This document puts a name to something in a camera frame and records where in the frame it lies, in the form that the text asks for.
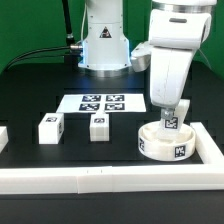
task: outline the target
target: green wall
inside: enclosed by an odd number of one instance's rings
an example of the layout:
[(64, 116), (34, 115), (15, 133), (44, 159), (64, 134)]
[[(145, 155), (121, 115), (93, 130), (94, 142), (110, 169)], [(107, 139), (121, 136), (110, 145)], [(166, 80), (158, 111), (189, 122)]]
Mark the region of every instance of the green wall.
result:
[[(84, 0), (69, 0), (69, 4), (73, 33), (79, 40)], [(150, 8), (150, 0), (124, 0), (124, 33), (130, 40), (131, 49), (147, 40)], [(0, 31), (0, 71), (8, 61), (24, 52), (65, 46), (61, 0), (1, 0)], [(223, 0), (218, 1), (211, 35), (202, 50), (212, 69), (224, 77)], [(204, 61), (200, 54), (196, 54), (195, 60)]]

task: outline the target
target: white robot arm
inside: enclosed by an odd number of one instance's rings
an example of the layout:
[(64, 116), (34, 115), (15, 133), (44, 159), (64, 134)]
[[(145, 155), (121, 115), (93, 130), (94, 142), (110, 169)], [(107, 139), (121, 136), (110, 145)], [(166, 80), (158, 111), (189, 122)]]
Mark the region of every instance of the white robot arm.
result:
[(191, 61), (210, 31), (216, 0), (153, 0), (148, 42), (132, 52), (135, 71), (145, 70), (151, 58), (150, 97), (172, 119)]

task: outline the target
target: white block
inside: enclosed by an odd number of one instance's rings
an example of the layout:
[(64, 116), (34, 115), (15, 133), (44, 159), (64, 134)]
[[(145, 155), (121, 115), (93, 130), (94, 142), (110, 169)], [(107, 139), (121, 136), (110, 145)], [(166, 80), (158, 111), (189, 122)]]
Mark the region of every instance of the white block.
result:
[(109, 115), (96, 113), (91, 115), (90, 141), (109, 141)]
[(58, 144), (64, 132), (64, 114), (47, 113), (38, 129), (39, 144)]
[(8, 143), (8, 134), (6, 127), (0, 127), (0, 153)]

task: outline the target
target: black tabletop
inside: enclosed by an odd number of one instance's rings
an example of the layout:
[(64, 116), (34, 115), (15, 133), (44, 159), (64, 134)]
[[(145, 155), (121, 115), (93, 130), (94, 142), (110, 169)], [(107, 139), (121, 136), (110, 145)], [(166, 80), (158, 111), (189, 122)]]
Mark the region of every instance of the black tabletop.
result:
[[(147, 112), (110, 113), (110, 141), (91, 143), (90, 114), (65, 114), (58, 145), (38, 144), (38, 124), (56, 112), (65, 94), (144, 94)], [(224, 81), (193, 63), (182, 98), (191, 106), (185, 123), (202, 122), (224, 150)], [(0, 125), (9, 143), (0, 168), (170, 164), (138, 151), (138, 129), (160, 119), (150, 104), (149, 71), (96, 78), (64, 64), (26, 64), (0, 76)], [(197, 152), (177, 164), (201, 163)], [(223, 223), (224, 191), (141, 192), (85, 195), (0, 196), (1, 223)]]

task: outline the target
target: printed marker sheet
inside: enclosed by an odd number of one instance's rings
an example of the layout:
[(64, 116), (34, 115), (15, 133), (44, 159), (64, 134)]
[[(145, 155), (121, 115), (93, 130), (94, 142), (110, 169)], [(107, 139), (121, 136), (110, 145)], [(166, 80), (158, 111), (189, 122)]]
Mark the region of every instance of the printed marker sheet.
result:
[(57, 113), (145, 112), (143, 94), (64, 95)]

